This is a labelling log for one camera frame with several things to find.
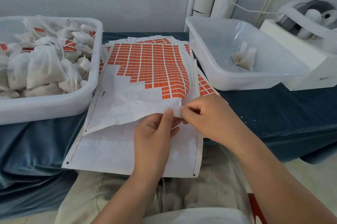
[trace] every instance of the white box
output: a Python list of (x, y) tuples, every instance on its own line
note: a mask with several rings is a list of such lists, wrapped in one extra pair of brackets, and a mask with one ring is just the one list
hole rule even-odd
[[(26, 17), (0, 18), (0, 41), (17, 42), (14, 34), (28, 31), (22, 23), (24, 18)], [(70, 94), (2, 100), (0, 101), (0, 125), (78, 115), (89, 107), (98, 83), (103, 25), (93, 18), (69, 19), (96, 29), (88, 83)]]
[(329, 88), (337, 85), (337, 55), (306, 43), (278, 26), (274, 20), (265, 20), (260, 30), (274, 38), (310, 68), (307, 75), (283, 82), (289, 90)]
[[(211, 85), (219, 90), (271, 88), (289, 77), (304, 75), (307, 66), (270, 36), (236, 19), (188, 17), (190, 45)], [(241, 48), (257, 48), (253, 71), (230, 58)]]

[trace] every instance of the white plastic tub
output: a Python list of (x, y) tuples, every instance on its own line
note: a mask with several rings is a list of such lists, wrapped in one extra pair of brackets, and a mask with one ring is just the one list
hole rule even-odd
[[(218, 90), (271, 88), (309, 72), (286, 48), (250, 23), (235, 19), (186, 19), (190, 44), (209, 82)], [(236, 66), (230, 58), (242, 42), (257, 48), (253, 71)]]
[[(14, 34), (27, 32), (23, 25), (26, 17), (0, 18), (0, 41), (17, 42)], [(84, 112), (92, 99), (98, 83), (103, 25), (93, 18), (69, 18), (80, 25), (87, 24), (96, 29), (95, 44), (91, 58), (88, 83), (81, 89), (64, 95), (28, 97), (0, 101), (0, 125), (67, 117)]]

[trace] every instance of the floor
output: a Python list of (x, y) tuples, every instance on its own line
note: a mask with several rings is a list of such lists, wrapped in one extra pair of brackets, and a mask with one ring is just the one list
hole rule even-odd
[[(284, 164), (287, 169), (337, 216), (337, 154), (319, 165), (310, 165), (300, 159)], [(0, 224), (53, 224), (57, 212), (3, 221)]]

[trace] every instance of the hand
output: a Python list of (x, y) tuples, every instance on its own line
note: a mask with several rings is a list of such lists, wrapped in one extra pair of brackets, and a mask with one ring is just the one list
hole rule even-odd
[(171, 138), (177, 135), (182, 119), (173, 118), (173, 110), (146, 117), (134, 130), (133, 176), (158, 183), (170, 154)]
[(205, 137), (231, 148), (249, 128), (241, 121), (227, 102), (218, 95), (196, 98), (180, 108), (184, 123), (197, 128)]

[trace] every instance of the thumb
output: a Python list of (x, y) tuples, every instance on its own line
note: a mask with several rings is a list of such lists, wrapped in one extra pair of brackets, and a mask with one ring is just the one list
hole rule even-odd
[(170, 134), (173, 122), (173, 110), (168, 108), (161, 118), (157, 131), (164, 134)]
[(191, 109), (186, 106), (181, 106), (180, 111), (184, 120), (186, 120), (192, 126), (198, 127), (198, 124), (201, 122), (201, 116), (199, 114), (191, 111)]

